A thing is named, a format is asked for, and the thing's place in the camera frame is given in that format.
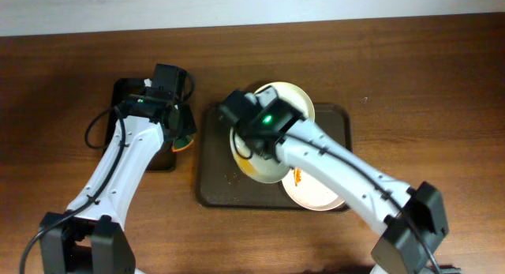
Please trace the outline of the orange green scrub sponge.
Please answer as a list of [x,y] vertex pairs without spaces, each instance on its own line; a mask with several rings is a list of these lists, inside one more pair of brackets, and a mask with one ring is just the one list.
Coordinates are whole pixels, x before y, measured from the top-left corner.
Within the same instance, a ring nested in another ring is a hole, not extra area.
[[194,142],[194,139],[191,135],[185,135],[182,137],[178,137],[173,140],[171,151],[174,153],[182,152],[190,147]]

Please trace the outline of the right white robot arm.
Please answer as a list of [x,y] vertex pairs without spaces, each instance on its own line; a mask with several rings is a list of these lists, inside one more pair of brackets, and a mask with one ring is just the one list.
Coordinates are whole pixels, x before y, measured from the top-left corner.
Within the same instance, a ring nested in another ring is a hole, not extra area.
[[299,168],[380,235],[372,249],[374,273],[443,272],[434,258],[449,232],[440,191],[427,182],[414,189],[333,140],[315,123],[315,108],[301,88],[278,82],[255,92],[235,90],[218,111],[246,175],[270,184]]

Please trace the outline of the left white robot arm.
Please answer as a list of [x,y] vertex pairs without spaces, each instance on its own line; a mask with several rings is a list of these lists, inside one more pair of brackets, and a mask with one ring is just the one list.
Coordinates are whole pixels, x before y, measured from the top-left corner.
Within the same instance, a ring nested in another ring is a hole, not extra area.
[[125,219],[149,163],[163,149],[181,152],[196,134],[187,103],[193,77],[165,64],[155,67],[143,88],[109,108],[115,130],[102,146],[102,159],[78,196],[63,213],[48,212],[25,247],[39,244],[45,273],[137,273],[136,258],[125,236]]

